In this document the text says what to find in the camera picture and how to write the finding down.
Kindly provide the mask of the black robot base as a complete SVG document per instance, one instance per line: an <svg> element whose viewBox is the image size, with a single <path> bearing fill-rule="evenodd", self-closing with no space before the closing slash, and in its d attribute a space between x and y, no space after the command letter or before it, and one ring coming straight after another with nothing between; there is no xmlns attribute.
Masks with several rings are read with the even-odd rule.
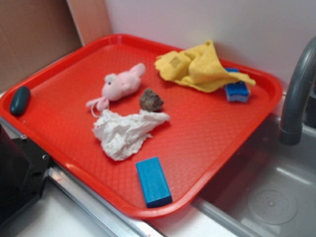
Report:
<svg viewBox="0 0 316 237"><path fill-rule="evenodd" d="M0 128L0 227L42 197L50 155L29 138L11 139Z"/></svg>

